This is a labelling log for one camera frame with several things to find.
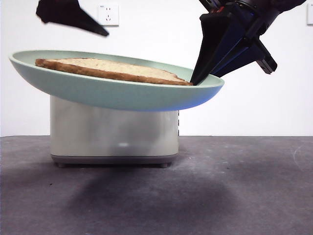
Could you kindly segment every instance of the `toast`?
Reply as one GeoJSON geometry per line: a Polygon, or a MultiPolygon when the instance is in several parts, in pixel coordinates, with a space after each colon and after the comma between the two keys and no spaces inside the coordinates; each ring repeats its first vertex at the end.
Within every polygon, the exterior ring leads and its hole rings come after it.
{"type": "Polygon", "coordinates": [[[192,86],[192,83],[165,70],[111,60],[94,58],[36,59],[35,64],[47,69],[115,80],[192,86]]]}

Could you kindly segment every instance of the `electrical outlet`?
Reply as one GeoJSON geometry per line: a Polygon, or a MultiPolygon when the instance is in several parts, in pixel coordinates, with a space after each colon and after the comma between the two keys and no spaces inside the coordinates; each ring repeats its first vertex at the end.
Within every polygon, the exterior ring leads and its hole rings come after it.
{"type": "Polygon", "coordinates": [[[308,3],[308,25],[313,25],[313,2],[308,3]]]}
{"type": "Polygon", "coordinates": [[[117,3],[104,3],[98,7],[98,22],[100,25],[119,25],[119,6],[117,3]]]}

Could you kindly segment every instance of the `bread crust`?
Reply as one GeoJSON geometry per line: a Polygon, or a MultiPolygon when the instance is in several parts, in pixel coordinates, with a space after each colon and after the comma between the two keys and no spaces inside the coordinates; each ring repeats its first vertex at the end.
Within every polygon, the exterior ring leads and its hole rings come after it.
{"type": "Polygon", "coordinates": [[[128,73],[120,73],[120,72],[112,72],[112,71],[104,71],[104,70],[97,70],[91,69],[86,67],[81,67],[77,65],[65,64],[57,61],[49,61],[48,59],[36,59],[35,65],[39,67],[43,67],[46,69],[70,72],[75,74],[81,75],[88,75],[94,77],[101,77],[101,78],[110,78],[114,80],[122,80],[122,81],[133,81],[133,82],[145,82],[145,83],[154,83],[154,84],[167,84],[167,85],[185,85],[185,86],[192,86],[191,82],[187,82],[181,78],[178,78],[175,74],[176,79],[180,81],[171,81],[161,78],[155,77],[145,77],[139,75],[133,75],[128,73]]]}

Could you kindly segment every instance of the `gray floor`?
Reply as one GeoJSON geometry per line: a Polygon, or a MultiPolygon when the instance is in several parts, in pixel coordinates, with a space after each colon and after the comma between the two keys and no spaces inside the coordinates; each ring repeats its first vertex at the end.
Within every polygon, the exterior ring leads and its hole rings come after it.
{"type": "Polygon", "coordinates": [[[169,168],[58,168],[1,138],[2,235],[313,235],[313,137],[180,137],[169,168]]]}

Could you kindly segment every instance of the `light green plate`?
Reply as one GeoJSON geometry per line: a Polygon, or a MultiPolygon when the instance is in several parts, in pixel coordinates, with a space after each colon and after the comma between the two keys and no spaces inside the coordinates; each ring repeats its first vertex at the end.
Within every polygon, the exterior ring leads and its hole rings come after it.
{"type": "Polygon", "coordinates": [[[37,58],[99,58],[155,67],[190,81],[192,70],[129,57],[79,51],[34,50],[12,54],[10,60],[31,85],[50,95],[91,106],[132,111],[175,111],[200,105],[212,98],[224,81],[209,75],[197,86],[159,85],[118,81],[49,70],[35,66],[37,58]]]}

